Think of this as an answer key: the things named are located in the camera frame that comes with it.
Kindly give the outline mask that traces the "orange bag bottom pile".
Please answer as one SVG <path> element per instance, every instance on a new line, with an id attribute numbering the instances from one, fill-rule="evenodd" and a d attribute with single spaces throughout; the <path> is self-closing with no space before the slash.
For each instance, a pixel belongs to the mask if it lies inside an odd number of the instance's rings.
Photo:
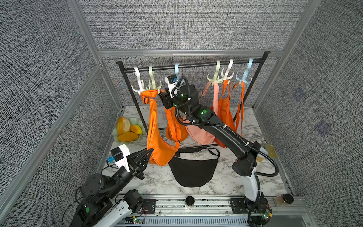
<path id="1" fill-rule="evenodd" d="M 142 101 L 149 104 L 149 127 L 147 136 L 147 148 L 153 148 L 154 151 L 149 160 L 150 164 L 165 166 L 175 156 L 180 147 L 180 142 L 175 142 L 172 146 L 164 141 L 160 136 L 157 122 L 157 102 L 154 98 L 158 95 L 157 90 L 146 90 L 141 94 Z"/>

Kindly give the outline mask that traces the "pink waist bag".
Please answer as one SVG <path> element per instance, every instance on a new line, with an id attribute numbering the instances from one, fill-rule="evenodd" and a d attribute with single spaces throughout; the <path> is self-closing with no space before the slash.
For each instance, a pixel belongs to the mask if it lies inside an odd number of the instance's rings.
<path id="1" fill-rule="evenodd" d="M 208 82 L 205 86 L 201 97 L 205 96 L 208 88 L 210 86 L 214 87 L 214 96 L 213 96 L 213 111 L 218 115 L 218 94 L 219 94 L 219 84 L 216 82 Z M 188 134 L 200 145 L 207 145 L 213 143 L 215 136 L 210 134 L 209 132 L 193 125 L 185 126 Z"/>

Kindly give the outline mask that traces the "black waist bag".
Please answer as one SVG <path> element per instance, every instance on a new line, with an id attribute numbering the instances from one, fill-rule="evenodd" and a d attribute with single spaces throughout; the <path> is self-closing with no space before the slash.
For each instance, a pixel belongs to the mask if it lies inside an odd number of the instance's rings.
<path id="1" fill-rule="evenodd" d="M 179 185 L 188 188 L 202 187 L 212 179 L 220 158 L 220 151 L 216 148 L 206 147 L 206 149 L 215 156 L 214 159 L 189 160 L 180 158 L 182 153 L 197 153 L 203 150 L 203 147 L 195 147 L 181 148 L 169 161 L 169 167 Z"/>

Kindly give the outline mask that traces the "dark orange waist bag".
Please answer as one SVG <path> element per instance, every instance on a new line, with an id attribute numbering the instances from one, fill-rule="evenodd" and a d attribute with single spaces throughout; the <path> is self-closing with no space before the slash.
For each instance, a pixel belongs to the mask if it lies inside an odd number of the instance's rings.
<path id="1" fill-rule="evenodd" d="M 223 82 L 221 98 L 218 98 L 219 85 L 215 82 L 212 82 L 212 85 L 214 87 L 214 95 L 213 106 L 211 106 L 210 109 L 213 110 L 228 127 L 236 132 L 236 126 L 230 111 L 230 96 L 232 93 L 230 82 L 228 80 Z"/>

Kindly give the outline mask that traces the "bright orange waist bag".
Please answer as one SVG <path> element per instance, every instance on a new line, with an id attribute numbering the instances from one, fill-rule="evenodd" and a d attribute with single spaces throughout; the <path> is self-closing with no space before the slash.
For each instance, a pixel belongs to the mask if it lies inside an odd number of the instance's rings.
<path id="1" fill-rule="evenodd" d="M 243 121 L 244 121 L 244 92 L 245 92 L 245 83 L 240 81 L 236 83 L 233 87 L 234 89 L 241 89 L 240 102 L 238 104 L 236 120 L 235 120 L 235 129 L 234 131 L 238 133 L 238 129 L 240 129 L 240 134 L 243 136 Z"/>

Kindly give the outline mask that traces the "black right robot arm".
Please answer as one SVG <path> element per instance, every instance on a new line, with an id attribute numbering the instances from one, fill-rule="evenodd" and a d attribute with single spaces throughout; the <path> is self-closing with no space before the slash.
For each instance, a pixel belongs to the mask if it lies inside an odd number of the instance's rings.
<path id="1" fill-rule="evenodd" d="M 175 74 L 165 78 L 167 89 L 160 92 L 164 107 L 175 108 L 174 115 L 179 124 L 196 126 L 212 134 L 216 139 L 226 145 L 236 156 L 232 169 L 243 178 L 245 189 L 246 208 L 250 211 L 266 209 L 269 206 L 262 202 L 263 193 L 259 176 L 274 177 L 279 173 L 276 162 L 260 151 L 260 144 L 250 142 L 243 138 L 217 114 L 207 106 L 199 103 L 199 95 L 193 84 L 186 77 L 180 79 Z M 257 156 L 264 156 L 275 168 L 273 173 L 262 173 L 256 170 Z"/>

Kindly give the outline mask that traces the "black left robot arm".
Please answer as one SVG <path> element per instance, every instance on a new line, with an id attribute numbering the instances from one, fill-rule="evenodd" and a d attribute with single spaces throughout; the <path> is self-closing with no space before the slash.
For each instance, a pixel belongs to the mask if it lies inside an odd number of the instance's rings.
<path id="1" fill-rule="evenodd" d="M 121 165 L 112 176 L 92 174 L 79 188 L 83 198 L 76 199 L 76 212 L 71 227 L 114 227 L 131 214 L 142 214 L 144 199 L 136 189 L 129 190 L 118 202 L 112 199 L 136 177 L 145 178 L 144 170 L 153 154 L 153 148 L 130 154 L 127 147 L 119 146 L 111 150 L 114 160 Z"/>

